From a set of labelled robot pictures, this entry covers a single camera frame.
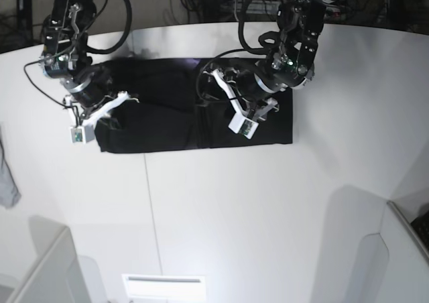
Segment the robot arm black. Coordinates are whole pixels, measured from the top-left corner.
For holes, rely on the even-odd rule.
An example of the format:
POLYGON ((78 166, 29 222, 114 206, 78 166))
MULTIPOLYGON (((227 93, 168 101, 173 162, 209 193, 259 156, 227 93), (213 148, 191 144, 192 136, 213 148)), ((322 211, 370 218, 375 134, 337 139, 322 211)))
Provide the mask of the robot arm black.
POLYGON ((260 57, 255 62, 232 58, 236 73, 238 102, 246 113, 262 108, 272 95, 288 88, 300 88, 314 74, 318 38, 324 27, 326 0, 279 0, 275 21, 278 30, 258 37, 251 47, 244 34, 247 10, 253 0, 243 0, 238 16, 238 37, 242 48, 260 57))
POLYGON ((59 80, 83 109, 97 109, 112 97, 104 66, 94 65, 92 54, 116 52, 131 31, 132 8, 125 5, 125 27, 118 41, 109 48, 93 48, 88 44, 88 30, 104 9, 97 9, 94 0, 54 0, 48 23, 42 28, 44 47, 39 64, 46 77, 59 80))

